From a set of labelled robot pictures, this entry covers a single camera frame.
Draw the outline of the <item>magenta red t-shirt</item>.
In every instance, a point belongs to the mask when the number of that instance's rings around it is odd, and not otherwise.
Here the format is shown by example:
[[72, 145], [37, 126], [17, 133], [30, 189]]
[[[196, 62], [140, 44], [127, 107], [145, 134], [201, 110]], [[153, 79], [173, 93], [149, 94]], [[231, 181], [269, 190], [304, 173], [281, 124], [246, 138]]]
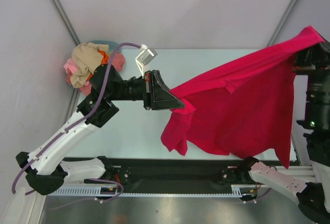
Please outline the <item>magenta red t-shirt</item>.
[[188, 143], [215, 155], [241, 159], [273, 149], [290, 164], [294, 61], [323, 42], [311, 26], [285, 42], [209, 70], [173, 88], [183, 101], [161, 134], [169, 151], [185, 155]]

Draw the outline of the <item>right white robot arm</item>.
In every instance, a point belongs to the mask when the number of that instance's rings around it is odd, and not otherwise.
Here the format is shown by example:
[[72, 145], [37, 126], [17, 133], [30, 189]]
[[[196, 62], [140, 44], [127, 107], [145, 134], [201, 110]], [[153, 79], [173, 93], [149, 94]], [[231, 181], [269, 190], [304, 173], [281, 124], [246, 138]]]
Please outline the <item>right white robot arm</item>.
[[293, 71], [308, 77], [305, 117], [297, 123], [312, 131], [303, 136], [321, 181], [292, 178], [254, 157], [242, 161], [238, 178], [243, 183], [255, 181], [267, 185], [293, 201], [311, 221], [329, 223], [329, 42], [325, 40], [300, 51]]

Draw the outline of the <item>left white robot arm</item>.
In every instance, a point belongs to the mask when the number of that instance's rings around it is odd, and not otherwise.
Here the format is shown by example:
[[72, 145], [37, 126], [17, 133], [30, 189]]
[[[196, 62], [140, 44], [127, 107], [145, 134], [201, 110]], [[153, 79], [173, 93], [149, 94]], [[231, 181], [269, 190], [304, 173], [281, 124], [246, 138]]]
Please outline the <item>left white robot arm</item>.
[[107, 183], [113, 179], [114, 167], [104, 156], [75, 162], [66, 162], [64, 158], [119, 112], [114, 101], [142, 101], [145, 110], [185, 108], [183, 101], [165, 85], [158, 70], [123, 80], [114, 66], [101, 65], [89, 82], [91, 93], [66, 124], [39, 148], [16, 156], [28, 185], [41, 195], [49, 195], [66, 183]]

